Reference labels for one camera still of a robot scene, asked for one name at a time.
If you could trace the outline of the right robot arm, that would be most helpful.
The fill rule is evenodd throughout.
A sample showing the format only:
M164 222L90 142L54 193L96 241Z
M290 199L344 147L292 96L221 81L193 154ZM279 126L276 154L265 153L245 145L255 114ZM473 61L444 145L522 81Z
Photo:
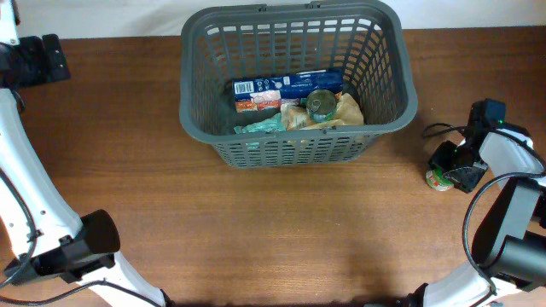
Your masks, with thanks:
M398 306L492 306L508 295L545 285L545 238L528 229L545 224L545 161L527 129L506 121L500 101L475 102L462 142L442 142L428 161L427 183L473 193L462 224L464 264L422 284Z

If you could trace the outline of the green lidded jar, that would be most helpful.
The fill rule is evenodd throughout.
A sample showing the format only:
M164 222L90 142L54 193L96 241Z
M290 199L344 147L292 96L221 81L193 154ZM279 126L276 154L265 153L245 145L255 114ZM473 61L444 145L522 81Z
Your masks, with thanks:
M426 173L428 186L436 191L444 192L454 187L454 184L444 178L440 169L428 170Z

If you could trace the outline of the tan paper pouch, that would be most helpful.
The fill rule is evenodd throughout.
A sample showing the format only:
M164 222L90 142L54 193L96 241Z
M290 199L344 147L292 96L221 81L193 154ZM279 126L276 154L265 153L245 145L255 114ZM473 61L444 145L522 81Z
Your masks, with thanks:
M285 130L318 130L346 125L364 125L363 114L353 97L341 92L335 95L336 109L333 117L324 122L316 122L303 107L281 106L281 123Z

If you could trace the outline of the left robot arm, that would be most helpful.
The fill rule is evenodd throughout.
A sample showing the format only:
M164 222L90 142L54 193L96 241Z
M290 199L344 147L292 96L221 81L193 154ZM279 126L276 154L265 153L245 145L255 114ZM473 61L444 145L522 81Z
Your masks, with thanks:
M6 304L39 306L91 290L111 306L172 306L120 251L119 232L104 210L80 216L61 197L24 130L22 88L71 77L55 34L21 38L14 1L1 3L1 220L14 259L1 285L55 278L75 287L42 300L3 297Z

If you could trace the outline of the mint green wipes packet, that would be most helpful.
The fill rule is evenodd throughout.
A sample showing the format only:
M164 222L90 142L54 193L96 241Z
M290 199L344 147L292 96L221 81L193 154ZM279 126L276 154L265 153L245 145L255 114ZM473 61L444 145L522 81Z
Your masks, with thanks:
M256 122L245 126L236 126L234 131L236 134L246 134L254 132L283 132L286 131L286 125L282 122L282 114L276 113L271 118Z

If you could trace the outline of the blue cardboard box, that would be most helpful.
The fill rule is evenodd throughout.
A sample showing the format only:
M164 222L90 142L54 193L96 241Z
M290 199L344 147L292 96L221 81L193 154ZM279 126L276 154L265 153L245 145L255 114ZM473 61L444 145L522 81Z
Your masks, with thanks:
M283 104L300 104L315 90L343 89L343 76L333 70L299 72L268 78L241 78L232 81L238 113L279 109Z

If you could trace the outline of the grey plastic basket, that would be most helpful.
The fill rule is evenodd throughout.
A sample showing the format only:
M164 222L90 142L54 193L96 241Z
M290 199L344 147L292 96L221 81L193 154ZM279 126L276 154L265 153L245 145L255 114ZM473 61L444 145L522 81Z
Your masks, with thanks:
M379 1L212 7L189 17L181 39L180 123L234 167L349 161L407 126L418 108L400 19ZM324 69L342 74L361 125L235 132L273 111L238 113L234 79Z

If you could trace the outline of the silver tin can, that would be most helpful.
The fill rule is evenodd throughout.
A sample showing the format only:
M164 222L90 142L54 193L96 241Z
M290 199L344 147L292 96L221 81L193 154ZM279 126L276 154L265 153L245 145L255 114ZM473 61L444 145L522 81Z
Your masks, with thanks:
M336 96L330 90L315 90L307 96L305 107L316 123L332 120L337 109Z

